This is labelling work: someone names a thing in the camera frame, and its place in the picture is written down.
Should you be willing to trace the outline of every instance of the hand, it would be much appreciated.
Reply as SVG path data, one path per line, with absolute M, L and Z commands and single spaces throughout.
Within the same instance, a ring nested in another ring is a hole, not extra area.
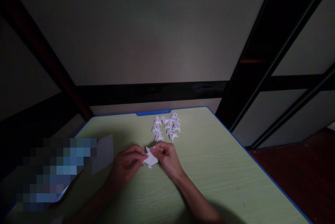
M 143 148 L 138 145 L 133 145 L 118 153 L 105 185 L 112 187 L 113 191 L 118 193 L 143 166 L 142 163 L 147 157 Z
M 159 142 L 155 145 L 155 148 L 150 149 L 150 152 L 159 160 L 162 168 L 173 182 L 176 183 L 178 179 L 185 175 L 173 144 Z

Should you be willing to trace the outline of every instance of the wooden beam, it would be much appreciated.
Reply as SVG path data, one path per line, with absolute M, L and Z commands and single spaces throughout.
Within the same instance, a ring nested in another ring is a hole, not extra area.
M 92 118 L 93 112 L 76 92 L 76 85 L 22 2 L 20 0 L 1 0 L 1 14 L 58 87 L 75 102 L 82 117 L 86 121 Z

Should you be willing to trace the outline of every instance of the white paper figure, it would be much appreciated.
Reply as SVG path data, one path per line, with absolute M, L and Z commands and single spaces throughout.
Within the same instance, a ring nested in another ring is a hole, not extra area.
M 173 128 L 173 122 L 171 120 L 169 120 L 165 126 L 164 126 L 164 129 L 171 129 L 172 130 Z
M 152 133 L 155 134 L 155 132 L 157 131 L 161 131 L 158 124 L 157 123 L 154 123 L 153 126 L 152 126 Z
M 172 118 L 172 119 L 179 120 L 179 119 L 178 119 L 178 114 L 177 114 L 177 113 L 175 113 L 175 112 L 174 112 L 174 113 L 172 113 L 172 115 L 171 115 L 171 118 Z
M 171 139 L 172 142 L 174 138 L 178 137 L 177 133 L 174 133 L 170 129 L 167 130 L 167 135 L 169 135 L 169 138 Z
M 167 119 L 166 117 L 161 116 L 161 121 L 163 122 L 163 124 L 166 124 L 169 121 L 169 119 Z
M 176 123 L 177 119 L 170 119 L 170 121 L 172 121 L 172 123 Z
M 155 119 L 154 119 L 154 124 L 159 124 L 161 125 L 162 124 L 162 121 L 161 121 L 161 118 L 156 116 Z
M 152 155 L 152 153 L 150 152 L 150 149 L 147 147 L 147 155 L 148 157 L 143 161 L 143 163 L 148 164 L 148 167 L 151 169 L 151 166 L 158 163 L 158 159 L 155 158 L 154 155 Z
M 177 130 L 177 131 L 180 132 L 180 124 L 179 124 L 178 121 L 176 121 L 176 122 L 173 124 L 173 128 L 172 128 L 172 129 L 173 129 L 173 130 Z
M 163 137 L 163 135 L 160 131 L 156 131 L 155 132 L 155 141 L 158 142 L 160 140 L 164 141 L 164 137 Z

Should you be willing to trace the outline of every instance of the wooden floor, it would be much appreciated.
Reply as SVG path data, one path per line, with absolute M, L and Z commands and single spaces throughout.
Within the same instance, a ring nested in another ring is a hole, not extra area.
M 335 132 L 251 150 L 252 156 L 313 223 L 335 223 Z

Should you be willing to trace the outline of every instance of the person's right hand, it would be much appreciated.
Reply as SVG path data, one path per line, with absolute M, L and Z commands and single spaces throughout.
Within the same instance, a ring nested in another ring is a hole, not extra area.
M 155 145 L 155 148 L 150 149 L 150 152 L 158 159 L 162 168 L 173 182 L 181 179 L 185 174 L 173 144 L 159 142 Z

